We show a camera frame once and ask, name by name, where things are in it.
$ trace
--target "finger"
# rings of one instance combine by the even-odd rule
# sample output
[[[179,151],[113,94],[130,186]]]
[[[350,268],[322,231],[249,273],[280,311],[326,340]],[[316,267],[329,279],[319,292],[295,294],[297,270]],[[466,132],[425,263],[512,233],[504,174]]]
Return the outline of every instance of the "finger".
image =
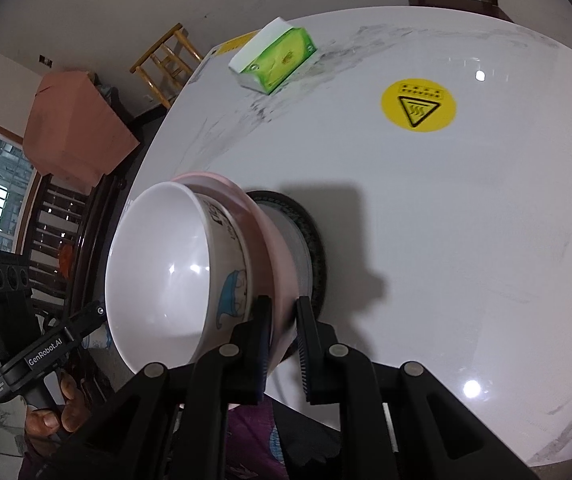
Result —
[[[47,438],[59,429],[59,419],[50,410],[26,411],[25,430],[29,436]]]
[[[76,381],[72,378],[72,376],[70,376],[69,374],[67,374],[66,372],[63,372],[61,374],[61,393],[64,394],[64,397],[66,397],[66,399],[74,399],[75,397],[79,398],[79,389],[77,389],[77,383]]]
[[[88,420],[90,410],[86,408],[81,396],[69,400],[61,414],[61,423],[66,431],[74,433]]]

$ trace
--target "human hand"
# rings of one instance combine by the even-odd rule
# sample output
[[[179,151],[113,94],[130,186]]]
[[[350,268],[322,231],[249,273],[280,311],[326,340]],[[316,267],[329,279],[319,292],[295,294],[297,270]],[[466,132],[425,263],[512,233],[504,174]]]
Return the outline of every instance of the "human hand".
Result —
[[[77,388],[74,379],[67,373],[62,374],[61,393],[66,398],[66,406],[59,416],[51,410],[27,409],[25,431],[32,445],[41,456],[48,456],[56,450],[54,442],[48,437],[55,434],[61,426],[69,433],[77,431],[90,416],[86,408],[83,392]]]

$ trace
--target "pink plate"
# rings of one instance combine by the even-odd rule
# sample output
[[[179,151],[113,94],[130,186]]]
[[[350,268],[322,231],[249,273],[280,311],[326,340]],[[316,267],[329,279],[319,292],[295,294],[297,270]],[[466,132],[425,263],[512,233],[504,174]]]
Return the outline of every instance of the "pink plate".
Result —
[[[273,299],[269,371],[274,370],[294,338],[292,308],[299,295],[297,271],[286,242],[253,199],[226,177],[195,172],[173,180],[220,202],[239,225],[250,253],[253,293]]]

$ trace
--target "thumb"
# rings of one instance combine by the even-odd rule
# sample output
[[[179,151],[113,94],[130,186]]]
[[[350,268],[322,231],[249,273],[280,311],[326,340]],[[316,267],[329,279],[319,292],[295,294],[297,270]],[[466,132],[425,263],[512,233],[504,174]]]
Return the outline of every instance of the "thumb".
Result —
[[[28,410],[25,428],[29,436],[46,438],[59,429],[59,419],[50,410]]]

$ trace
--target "cartoon character print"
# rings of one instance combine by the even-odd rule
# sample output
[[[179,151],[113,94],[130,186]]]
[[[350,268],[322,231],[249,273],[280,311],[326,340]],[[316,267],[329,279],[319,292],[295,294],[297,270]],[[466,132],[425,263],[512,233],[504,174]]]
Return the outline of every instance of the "cartoon character print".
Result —
[[[228,235],[230,236],[230,238],[232,240],[238,240],[237,238],[237,234],[235,233],[235,229],[232,227],[232,225],[230,224],[230,222],[226,219],[226,216],[218,209],[216,208],[214,205],[212,205],[211,203],[208,203],[208,214],[210,215],[210,218],[212,219],[213,222],[218,223],[219,225],[221,225],[221,227],[226,228],[226,230],[228,231]]]
[[[224,314],[230,317],[243,317],[243,314],[245,314],[246,286],[245,270],[233,270],[226,276],[217,307],[218,330],[221,330],[223,327],[221,317]]]

